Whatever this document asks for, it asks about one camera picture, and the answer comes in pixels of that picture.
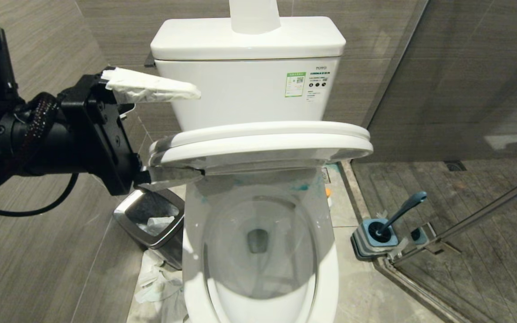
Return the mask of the crumpled tissue inside bin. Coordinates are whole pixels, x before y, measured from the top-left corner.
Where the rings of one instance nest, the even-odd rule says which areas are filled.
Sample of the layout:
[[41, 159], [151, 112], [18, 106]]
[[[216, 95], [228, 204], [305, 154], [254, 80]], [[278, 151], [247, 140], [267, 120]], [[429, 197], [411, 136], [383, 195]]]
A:
[[175, 217], [158, 217], [149, 218], [146, 224], [142, 225], [142, 230], [151, 236], [160, 235], [171, 223], [173, 223]]

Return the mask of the white printed label sticker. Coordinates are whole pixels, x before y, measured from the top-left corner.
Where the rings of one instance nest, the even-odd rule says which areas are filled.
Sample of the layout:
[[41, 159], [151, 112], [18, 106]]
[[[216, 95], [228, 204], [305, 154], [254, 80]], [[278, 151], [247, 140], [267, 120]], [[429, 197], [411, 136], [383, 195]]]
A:
[[329, 68], [315, 67], [305, 79], [305, 100], [308, 104], [322, 104], [327, 100]]

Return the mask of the white ceramic tank cover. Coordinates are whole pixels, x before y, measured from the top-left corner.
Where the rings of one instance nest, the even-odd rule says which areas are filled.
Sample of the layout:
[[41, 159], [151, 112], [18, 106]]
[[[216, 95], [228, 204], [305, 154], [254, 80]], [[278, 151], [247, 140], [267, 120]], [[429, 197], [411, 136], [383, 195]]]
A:
[[229, 18], [166, 20], [150, 43], [159, 61], [252, 61], [340, 57], [346, 39], [329, 17], [281, 17], [258, 35], [236, 33]]

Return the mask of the crumpled white floor tissue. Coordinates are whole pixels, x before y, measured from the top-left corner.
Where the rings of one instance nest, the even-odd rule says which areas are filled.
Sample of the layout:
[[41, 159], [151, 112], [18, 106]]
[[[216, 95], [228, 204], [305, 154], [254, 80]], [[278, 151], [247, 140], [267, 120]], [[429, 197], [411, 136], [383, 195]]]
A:
[[142, 254], [127, 323], [192, 323], [185, 306], [182, 272], [173, 271], [151, 249]]

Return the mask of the glass shower partition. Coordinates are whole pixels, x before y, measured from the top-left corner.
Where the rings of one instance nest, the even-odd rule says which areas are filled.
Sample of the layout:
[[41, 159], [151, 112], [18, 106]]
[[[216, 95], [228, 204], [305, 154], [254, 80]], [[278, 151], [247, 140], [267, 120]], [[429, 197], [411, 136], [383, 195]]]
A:
[[429, 0], [368, 129], [375, 153], [353, 170], [373, 217], [428, 194], [394, 223], [403, 243], [381, 269], [445, 319], [517, 323], [517, 203], [389, 262], [517, 186], [517, 0]]

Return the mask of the metal shower door rail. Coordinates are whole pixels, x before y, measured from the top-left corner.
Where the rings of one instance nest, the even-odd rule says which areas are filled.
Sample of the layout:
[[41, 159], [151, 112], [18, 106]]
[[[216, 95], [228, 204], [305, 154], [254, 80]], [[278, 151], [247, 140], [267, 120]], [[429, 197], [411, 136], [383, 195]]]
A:
[[427, 251], [429, 248], [439, 249], [447, 241], [459, 234], [466, 233], [468, 230], [473, 229], [476, 225], [480, 225], [482, 222], [490, 218], [490, 215], [495, 211], [503, 211], [507, 207], [513, 206], [517, 203], [517, 186], [504, 193], [502, 196], [492, 201], [490, 204], [482, 207], [468, 218], [461, 220], [453, 227], [443, 231], [443, 233], [437, 234], [431, 241], [423, 245], [422, 247], [416, 247], [411, 249], [407, 253], [400, 253], [389, 260], [390, 264], [397, 266], [418, 255], [422, 251]]

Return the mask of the white toilet paper roll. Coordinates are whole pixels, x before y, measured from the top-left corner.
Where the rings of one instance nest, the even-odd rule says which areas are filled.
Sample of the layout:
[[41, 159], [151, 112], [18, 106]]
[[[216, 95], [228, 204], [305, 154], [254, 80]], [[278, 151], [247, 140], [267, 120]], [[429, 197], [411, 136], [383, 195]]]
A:
[[228, 4], [236, 33], [260, 35], [281, 27], [277, 0], [228, 0]]

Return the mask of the white toilet lid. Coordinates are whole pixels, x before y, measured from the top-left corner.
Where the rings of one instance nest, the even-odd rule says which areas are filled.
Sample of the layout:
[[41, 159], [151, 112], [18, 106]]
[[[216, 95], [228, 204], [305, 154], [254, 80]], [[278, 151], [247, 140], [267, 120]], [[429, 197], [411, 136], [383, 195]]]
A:
[[279, 121], [251, 122], [231, 125], [204, 127], [192, 131], [164, 137], [149, 147], [149, 153], [160, 153], [181, 145], [253, 135], [281, 134], [332, 134], [352, 135], [366, 140], [371, 139], [369, 131], [351, 123], [330, 121]]

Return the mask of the blue grey toilet brush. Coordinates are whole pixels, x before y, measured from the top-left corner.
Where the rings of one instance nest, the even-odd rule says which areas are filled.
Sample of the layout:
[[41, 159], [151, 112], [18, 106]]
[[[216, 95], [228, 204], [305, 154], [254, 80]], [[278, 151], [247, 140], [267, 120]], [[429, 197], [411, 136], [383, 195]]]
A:
[[371, 225], [369, 225], [369, 233], [371, 233], [373, 238], [376, 238], [381, 243], [385, 243], [387, 241], [386, 237], [392, 237], [392, 234], [389, 231], [391, 225], [398, 221], [402, 215], [406, 214], [409, 210], [418, 206], [425, 200], [427, 200], [427, 192], [417, 192], [413, 194], [386, 223], [382, 223], [381, 226], [378, 226], [380, 223], [373, 223], [372, 228]]

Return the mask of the steel rimmed trash bin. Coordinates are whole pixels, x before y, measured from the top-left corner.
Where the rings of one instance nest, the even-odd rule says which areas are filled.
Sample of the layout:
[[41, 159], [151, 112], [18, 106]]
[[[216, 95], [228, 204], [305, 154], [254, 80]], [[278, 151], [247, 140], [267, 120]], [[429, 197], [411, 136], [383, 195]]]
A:
[[[171, 190], [148, 192], [135, 190], [119, 204], [113, 218], [122, 229], [146, 249], [158, 253], [173, 271], [180, 271], [183, 255], [185, 203]], [[175, 217], [160, 235], [151, 236], [142, 230], [149, 218]]]

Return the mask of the blue grey brush holder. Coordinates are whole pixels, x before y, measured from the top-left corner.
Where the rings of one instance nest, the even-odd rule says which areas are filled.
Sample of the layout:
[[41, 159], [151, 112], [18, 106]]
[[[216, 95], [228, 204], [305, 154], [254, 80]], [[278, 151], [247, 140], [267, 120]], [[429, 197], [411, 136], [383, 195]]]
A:
[[372, 261], [398, 246], [399, 240], [392, 225], [384, 229], [381, 234], [376, 233], [386, 223], [388, 223], [386, 218], [364, 219], [355, 229], [350, 240], [357, 259]]

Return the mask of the green bordered label sticker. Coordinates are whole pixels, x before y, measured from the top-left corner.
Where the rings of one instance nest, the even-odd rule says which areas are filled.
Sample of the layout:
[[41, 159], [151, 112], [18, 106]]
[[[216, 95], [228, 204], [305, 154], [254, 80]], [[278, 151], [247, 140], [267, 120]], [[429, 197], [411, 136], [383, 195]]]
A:
[[289, 72], [285, 77], [285, 98], [302, 97], [306, 72]]

